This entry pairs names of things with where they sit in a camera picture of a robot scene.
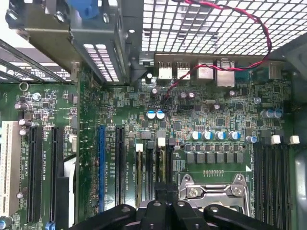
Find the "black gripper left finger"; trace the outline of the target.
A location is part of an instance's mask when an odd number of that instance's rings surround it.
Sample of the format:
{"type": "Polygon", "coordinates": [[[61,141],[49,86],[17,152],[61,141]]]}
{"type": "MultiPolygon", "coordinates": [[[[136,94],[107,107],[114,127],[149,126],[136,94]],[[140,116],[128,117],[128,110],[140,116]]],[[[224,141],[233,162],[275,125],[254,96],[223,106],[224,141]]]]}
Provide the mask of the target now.
{"type": "Polygon", "coordinates": [[[70,227],[70,230],[164,230],[166,227],[166,184],[154,186],[155,200],[141,202],[138,209],[118,205],[70,227]]]}

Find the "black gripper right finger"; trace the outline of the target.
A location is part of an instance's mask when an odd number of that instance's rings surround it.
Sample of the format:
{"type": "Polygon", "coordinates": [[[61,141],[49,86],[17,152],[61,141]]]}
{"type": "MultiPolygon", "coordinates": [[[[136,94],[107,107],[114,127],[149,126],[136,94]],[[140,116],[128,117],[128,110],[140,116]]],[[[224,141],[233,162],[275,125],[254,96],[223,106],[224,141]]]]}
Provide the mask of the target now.
{"type": "Polygon", "coordinates": [[[174,183],[167,184],[167,200],[171,205],[172,228],[175,230],[275,230],[276,227],[248,215],[245,192],[234,195],[238,186],[194,187],[194,198],[179,198],[174,183]]]}

